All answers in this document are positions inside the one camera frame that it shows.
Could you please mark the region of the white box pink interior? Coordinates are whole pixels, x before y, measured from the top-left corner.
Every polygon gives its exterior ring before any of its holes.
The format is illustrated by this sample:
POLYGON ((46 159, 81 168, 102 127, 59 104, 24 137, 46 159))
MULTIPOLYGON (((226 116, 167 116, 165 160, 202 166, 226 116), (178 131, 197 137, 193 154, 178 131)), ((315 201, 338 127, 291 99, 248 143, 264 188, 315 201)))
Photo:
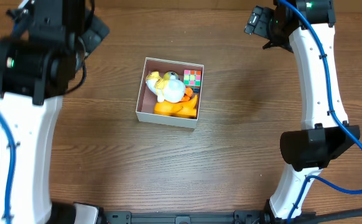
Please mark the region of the white box pink interior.
POLYGON ((192 129, 195 129, 197 127, 200 112, 199 107, 200 99, 202 96, 202 88, 200 89, 200 92, 198 94, 197 105, 195 107, 197 109, 197 117, 194 119, 190 119, 154 114, 154 107, 157 103, 157 96, 153 92, 151 92, 146 86, 145 79, 151 72, 158 71, 160 73, 165 73, 168 71, 173 71, 179 75, 180 79, 183 79, 182 75, 184 70, 201 71, 202 80, 204 78, 205 66, 202 64, 146 57, 136 105, 136 114, 140 122, 164 124, 169 126, 178 126, 192 129))

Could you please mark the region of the orange dinosaur toy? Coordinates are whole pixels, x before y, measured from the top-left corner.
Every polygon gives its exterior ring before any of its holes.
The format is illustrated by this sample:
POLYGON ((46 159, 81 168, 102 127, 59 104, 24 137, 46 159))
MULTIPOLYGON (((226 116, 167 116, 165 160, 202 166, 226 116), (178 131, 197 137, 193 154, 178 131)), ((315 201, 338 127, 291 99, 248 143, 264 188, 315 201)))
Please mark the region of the orange dinosaur toy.
POLYGON ((163 116, 175 116, 178 118, 195 119, 197 117, 197 103, 198 95, 195 95, 189 101, 180 103, 170 103, 168 101, 156 103, 154 107, 154 114, 163 116))

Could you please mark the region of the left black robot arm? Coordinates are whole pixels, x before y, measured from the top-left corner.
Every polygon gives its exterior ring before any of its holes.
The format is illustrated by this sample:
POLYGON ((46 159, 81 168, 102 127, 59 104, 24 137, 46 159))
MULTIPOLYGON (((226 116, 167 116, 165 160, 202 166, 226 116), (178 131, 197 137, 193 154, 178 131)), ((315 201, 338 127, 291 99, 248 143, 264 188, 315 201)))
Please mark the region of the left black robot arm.
POLYGON ((109 34, 85 0, 23 1, 0 39, 0 223, 99 224, 102 207, 54 202, 49 174, 55 125, 69 83, 109 34))

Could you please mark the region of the yellow ball with grey eye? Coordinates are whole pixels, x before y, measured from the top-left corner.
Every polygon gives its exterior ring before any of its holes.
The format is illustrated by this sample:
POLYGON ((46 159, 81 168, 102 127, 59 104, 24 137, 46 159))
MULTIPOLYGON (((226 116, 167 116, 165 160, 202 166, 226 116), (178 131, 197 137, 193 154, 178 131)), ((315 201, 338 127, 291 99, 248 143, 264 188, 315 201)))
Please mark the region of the yellow ball with grey eye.
POLYGON ((179 76, 178 76, 178 74, 176 72, 169 71, 169 72, 166 72, 164 74, 163 79, 165 79, 165 80, 178 80, 179 76))

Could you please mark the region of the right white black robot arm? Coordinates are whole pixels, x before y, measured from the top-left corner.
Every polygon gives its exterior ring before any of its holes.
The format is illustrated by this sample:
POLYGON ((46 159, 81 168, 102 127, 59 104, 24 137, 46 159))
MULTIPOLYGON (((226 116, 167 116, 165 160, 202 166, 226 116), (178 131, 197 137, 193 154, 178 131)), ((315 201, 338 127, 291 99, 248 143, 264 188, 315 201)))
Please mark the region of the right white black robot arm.
POLYGON ((267 39, 265 49, 280 47, 297 62, 302 96, 301 129, 280 138, 285 167, 260 223, 306 221, 302 205, 313 182, 329 163, 355 145, 360 127, 350 125, 336 74, 335 10, 332 1, 274 1, 256 6, 245 33, 267 39))

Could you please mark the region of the colourful puzzle cube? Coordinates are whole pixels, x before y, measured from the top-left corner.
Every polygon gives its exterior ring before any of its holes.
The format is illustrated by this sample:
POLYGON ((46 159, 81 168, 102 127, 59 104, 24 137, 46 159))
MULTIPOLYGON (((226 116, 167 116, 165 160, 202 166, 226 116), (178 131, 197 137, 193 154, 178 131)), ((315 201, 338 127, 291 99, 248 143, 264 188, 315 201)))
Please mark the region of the colourful puzzle cube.
POLYGON ((202 86, 202 71, 184 70, 183 83, 187 88, 191 88, 194 93, 199 93, 202 86))

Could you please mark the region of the white plush duck toy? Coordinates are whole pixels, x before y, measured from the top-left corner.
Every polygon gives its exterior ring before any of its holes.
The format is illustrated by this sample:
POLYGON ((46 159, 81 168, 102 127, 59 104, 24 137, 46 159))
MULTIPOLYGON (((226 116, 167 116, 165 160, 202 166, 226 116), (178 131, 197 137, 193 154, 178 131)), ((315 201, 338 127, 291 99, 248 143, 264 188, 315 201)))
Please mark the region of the white plush duck toy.
POLYGON ((164 101, 180 103, 192 98, 193 90, 187 88, 182 81, 165 80, 163 76, 158 71, 154 71, 146 77, 146 85, 157 96, 158 103, 164 101))

